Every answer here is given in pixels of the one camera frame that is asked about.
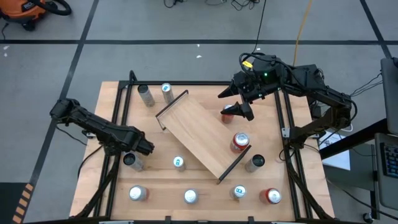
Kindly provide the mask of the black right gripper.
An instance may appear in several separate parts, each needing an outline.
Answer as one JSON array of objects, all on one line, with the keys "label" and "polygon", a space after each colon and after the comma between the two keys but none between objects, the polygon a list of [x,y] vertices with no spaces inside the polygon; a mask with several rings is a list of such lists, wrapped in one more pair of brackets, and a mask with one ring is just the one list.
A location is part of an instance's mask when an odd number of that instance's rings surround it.
[{"label": "black right gripper", "polygon": [[238,72],[233,75],[233,81],[223,90],[218,98],[227,98],[234,95],[240,95],[243,104],[236,102],[234,105],[221,111],[223,115],[236,115],[246,118],[248,121],[254,119],[249,103],[259,98],[275,92],[275,75],[267,72],[245,73]]}]

